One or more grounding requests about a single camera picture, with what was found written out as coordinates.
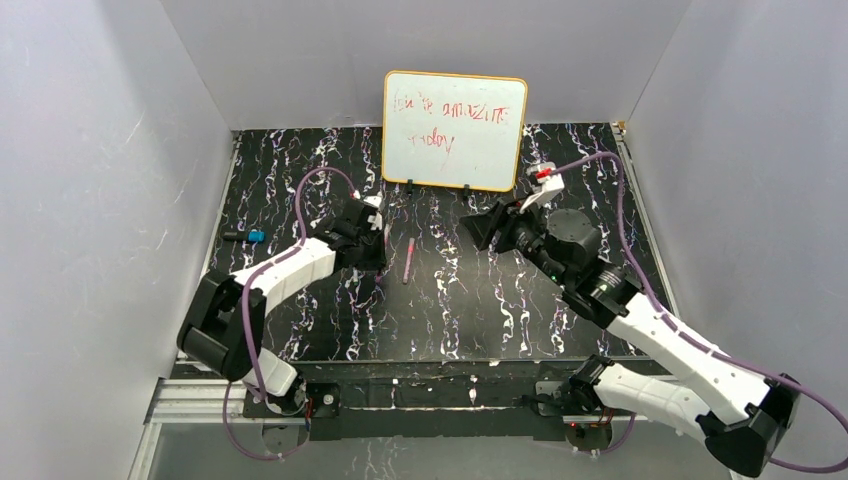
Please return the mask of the dark pink pen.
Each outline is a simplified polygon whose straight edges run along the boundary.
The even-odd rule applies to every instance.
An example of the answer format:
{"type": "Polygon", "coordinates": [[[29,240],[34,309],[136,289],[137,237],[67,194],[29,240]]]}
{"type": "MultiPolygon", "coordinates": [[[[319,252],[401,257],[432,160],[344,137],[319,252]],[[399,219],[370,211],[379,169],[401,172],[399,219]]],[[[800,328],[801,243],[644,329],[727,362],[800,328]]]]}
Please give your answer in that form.
{"type": "Polygon", "coordinates": [[[382,250],[382,265],[377,274],[375,275],[375,281],[378,285],[380,285],[383,281],[385,274],[387,273],[387,269],[390,267],[389,253],[388,248],[390,246],[389,237],[390,237],[391,226],[385,225],[383,227],[383,250],[382,250]]]}

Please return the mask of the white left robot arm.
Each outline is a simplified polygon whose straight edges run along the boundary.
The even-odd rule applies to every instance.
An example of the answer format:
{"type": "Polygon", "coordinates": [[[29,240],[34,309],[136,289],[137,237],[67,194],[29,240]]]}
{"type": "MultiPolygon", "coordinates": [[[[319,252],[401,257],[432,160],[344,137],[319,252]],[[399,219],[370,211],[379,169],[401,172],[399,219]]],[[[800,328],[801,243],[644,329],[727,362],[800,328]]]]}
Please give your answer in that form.
{"type": "Polygon", "coordinates": [[[263,348],[266,319],[289,297],[343,269],[382,270],[382,204],[379,195],[350,199],[313,236],[270,260],[235,273],[208,271],[177,335],[178,349],[229,381],[287,396],[302,378],[263,348]]]}

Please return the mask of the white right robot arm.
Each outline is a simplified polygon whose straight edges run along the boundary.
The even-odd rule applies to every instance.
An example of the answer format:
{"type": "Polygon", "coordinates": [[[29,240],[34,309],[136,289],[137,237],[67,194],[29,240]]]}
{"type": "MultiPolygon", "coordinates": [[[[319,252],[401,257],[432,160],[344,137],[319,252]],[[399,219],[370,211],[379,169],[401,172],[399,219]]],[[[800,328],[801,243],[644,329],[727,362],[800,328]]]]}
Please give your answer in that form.
{"type": "Polygon", "coordinates": [[[702,341],[675,317],[654,309],[623,267],[599,255],[601,233],[581,212],[498,202],[461,219],[479,250],[516,251],[562,289],[579,317],[626,340],[676,378],[670,384],[591,355],[569,378],[563,401],[591,412],[626,410],[659,421],[702,443],[728,469],[761,475],[790,427],[798,393],[776,380],[720,360],[721,350],[702,341]]]}

